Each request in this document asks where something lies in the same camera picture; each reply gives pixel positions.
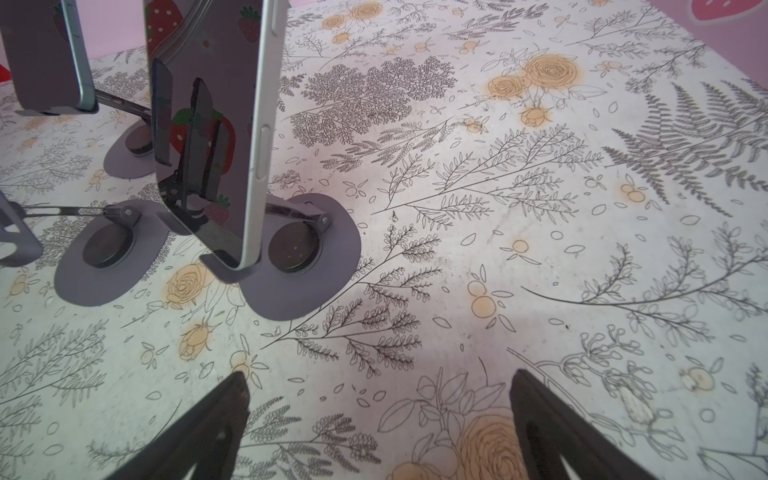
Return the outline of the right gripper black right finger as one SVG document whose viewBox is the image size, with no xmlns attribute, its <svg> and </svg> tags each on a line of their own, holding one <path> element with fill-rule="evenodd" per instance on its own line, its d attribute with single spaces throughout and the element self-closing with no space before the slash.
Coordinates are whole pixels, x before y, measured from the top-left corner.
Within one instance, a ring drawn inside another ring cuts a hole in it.
<svg viewBox="0 0 768 480">
<path fill-rule="evenodd" d="M 531 479 L 651 479 L 527 370 L 509 392 L 516 433 Z"/>
</svg>

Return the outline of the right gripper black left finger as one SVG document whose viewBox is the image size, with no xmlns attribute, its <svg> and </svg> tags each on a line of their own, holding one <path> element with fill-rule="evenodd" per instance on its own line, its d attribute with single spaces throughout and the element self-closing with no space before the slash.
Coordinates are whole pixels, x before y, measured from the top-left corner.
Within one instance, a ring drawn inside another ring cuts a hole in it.
<svg viewBox="0 0 768 480">
<path fill-rule="evenodd" d="M 243 373 L 230 374 L 111 479 L 230 479 L 248 420 Z"/>
</svg>

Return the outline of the silver edged black phone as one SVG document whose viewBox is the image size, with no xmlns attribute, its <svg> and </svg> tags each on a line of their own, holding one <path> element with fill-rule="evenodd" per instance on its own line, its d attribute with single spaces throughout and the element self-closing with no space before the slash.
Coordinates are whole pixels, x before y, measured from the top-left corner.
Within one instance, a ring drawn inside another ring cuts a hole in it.
<svg viewBox="0 0 768 480">
<path fill-rule="evenodd" d="M 146 1 L 151 128 L 168 211 L 222 264 L 258 261 L 287 1 Z"/>
</svg>

